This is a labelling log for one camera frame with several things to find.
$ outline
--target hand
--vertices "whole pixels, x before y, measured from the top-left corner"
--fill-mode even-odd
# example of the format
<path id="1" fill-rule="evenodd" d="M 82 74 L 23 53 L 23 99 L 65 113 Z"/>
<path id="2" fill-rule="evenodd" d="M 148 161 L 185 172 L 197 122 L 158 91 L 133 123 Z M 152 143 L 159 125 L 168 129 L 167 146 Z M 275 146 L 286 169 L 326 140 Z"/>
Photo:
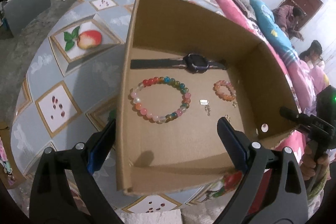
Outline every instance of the hand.
<path id="1" fill-rule="evenodd" d="M 304 41 L 304 40 L 305 40 L 300 32 L 297 32 L 297 33 L 296 33 L 296 37 L 297 37 L 298 39 L 300 39 L 301 41 Z"/>
<path id="2" fill-rule="evenodd" d="M 306 145 L 304 149 L 304 155 L 302 156 L 302 165 L 300 166 L 304 180 L 309 180 L 315 175 L 314 168 L 316 167 L 316 163 L 314 162 L 311 154 L 311 148 L 309 147 L 309 145 Z M 327 168 L 329 166 L 329 156 L 327 154 L 324 154 L 321 158 L 317 160 L 317 163 L 322 165 L 320 174 L 316 180 L 316 182 L 319 182 L 327 172 Z"/>

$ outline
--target beaded bracelet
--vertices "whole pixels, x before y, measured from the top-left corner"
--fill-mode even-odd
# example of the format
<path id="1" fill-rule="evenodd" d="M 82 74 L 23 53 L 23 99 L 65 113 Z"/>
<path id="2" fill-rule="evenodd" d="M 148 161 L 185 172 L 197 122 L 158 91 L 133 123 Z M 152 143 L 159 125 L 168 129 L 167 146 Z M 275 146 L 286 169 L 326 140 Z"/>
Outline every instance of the beaded bracelet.
<path id="1" fill-rule="evenodd" d="M 183 94 L 183 97 L 182 97 L 183 104 L 180 106 L 178 110 L 166 116 L 157 116 L 149 112 L 146 108 L 142 107 L 141 100 L 138 97 L 138 92 L 146 86 L 151 86 L 155 84 L 168 84 L 181 91 L 181 93 Z M 170 122 L 172 120 L 175 120 L 177 117 L 180 117 L 189 108 L 190 97 L 191 97 L 191 94 L 189 93 L 189 89 L 185 87 L 185 84 L 180 83 L 179 81 L 175 81 L 174 78 L 169 78 L 168 76 L 154 77 L 148 80 L 145 79 L 141 83 L 139 83 L 137 87 L 135 87 L 132 90 L 130 95 L 133 98 L 133 103 L 135 104 L 135 108 L 140 111 L 141 115 L 146 116 L 148 119 L 152 119 L 154 122 L 157 122 L 157 123 Z"/>
<path id="2" fill-rule="evenodd" d="M 231 93 L 231 95 L 227 95 L 223 91 L 221 91 L 220 90 L 221 86 L 227 87 L 227 89 L 229 90 L 229 92 Z M 220 98 L 222 98 L 224 100 L 227 100 L 229 102 L 233 101 L 236 98 L 236 91 L 235 91 L 235 89 L 233 88 L 233 86 L 232 86 L 232 84 L 230 82 L 227 82 L 227 81 L 224 81 L 224 80 L 217 81 L 215 83 L 215 90 L 216 90 L 217 95 Z"/>

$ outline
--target patterned tablecloth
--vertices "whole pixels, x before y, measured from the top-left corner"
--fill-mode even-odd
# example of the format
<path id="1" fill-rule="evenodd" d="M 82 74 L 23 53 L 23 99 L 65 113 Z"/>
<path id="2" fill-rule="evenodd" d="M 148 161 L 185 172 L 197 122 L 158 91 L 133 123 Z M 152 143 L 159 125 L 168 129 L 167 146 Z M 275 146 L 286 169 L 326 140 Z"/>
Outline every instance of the patterned tablecloth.
<path id="1" fill-rule="evenodd" d="M 224 15 L 213 0 L 186 0 Z M 23 175 L 32 179 L 43 150 L 86 142 L 116 114 L 124 51 L 134 0 L 78 0 L 38 49 L 17 100 L 11 148 Z M 114 209 L 129 213 L 168 211 L 222 196 L 241 173 L 181 191 L 125 196 L 116 190 L 114 150 L 93 177 Z M 69 175 L 78 201 L 78 189 Z"/>

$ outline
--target door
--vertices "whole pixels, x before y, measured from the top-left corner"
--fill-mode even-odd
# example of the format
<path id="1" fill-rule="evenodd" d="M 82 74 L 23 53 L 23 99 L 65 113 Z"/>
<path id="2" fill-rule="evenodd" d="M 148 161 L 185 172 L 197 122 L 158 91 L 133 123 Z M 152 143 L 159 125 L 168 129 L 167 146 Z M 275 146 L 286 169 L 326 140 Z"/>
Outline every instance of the door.
<path id="1" fill-rule="evenodd" d="M 319 8 L 322 6 L 321 0 L 285 0 L 280 6 L 290 5 L 296 6 L 303 10 L 305 17 L 299 21 L 295 30 L 300 30 L 310 20 Z"/>

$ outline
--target woman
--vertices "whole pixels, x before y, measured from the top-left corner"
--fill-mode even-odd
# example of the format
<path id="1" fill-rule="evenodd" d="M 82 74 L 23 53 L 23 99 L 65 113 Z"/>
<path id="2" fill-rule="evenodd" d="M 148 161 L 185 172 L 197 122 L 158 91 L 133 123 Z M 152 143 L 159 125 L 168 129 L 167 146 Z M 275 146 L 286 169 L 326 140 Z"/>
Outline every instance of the woman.
<path id="1" fill-rule="evenodd" d="M 322 70 L 324 70 L 325 64 L 321 54 L 322 46 L 317 40 L 314 40 L 307 50 L 300 53 L 299 58 L 305 61 L 310 69 L 319 66 Z"/>

